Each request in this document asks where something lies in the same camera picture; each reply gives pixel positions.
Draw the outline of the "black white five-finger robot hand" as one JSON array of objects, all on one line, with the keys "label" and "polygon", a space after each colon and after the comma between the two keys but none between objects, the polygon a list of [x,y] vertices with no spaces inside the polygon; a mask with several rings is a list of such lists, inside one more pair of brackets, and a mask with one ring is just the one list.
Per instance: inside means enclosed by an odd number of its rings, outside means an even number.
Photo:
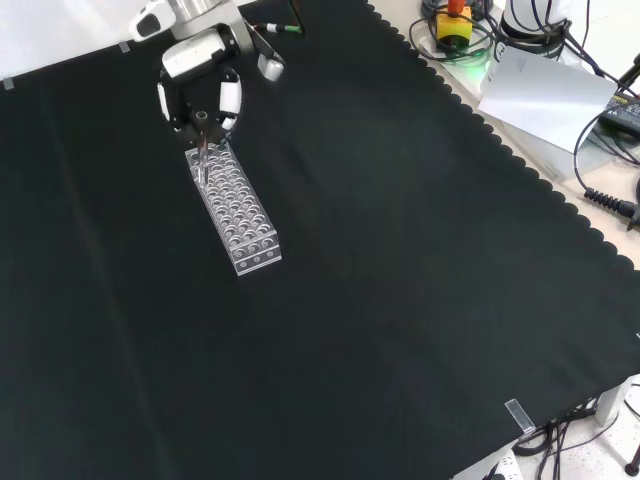
[{"label": "black white five-finger robot hand", "polygon": [[[241,54],[241,36],[246,34],[257,66],[271,82],[285,69],[284,59],[246,20],[234,26],[219,23],[169,48],[162,56],[157,91],[166,123],[183,140],[198,145],[221,145],[228,141],[242,107],[243,89],[239,74],[228,64]],[[210,114],[185,98],[183,89],[208,73],[220,80],[219,105]]]}]

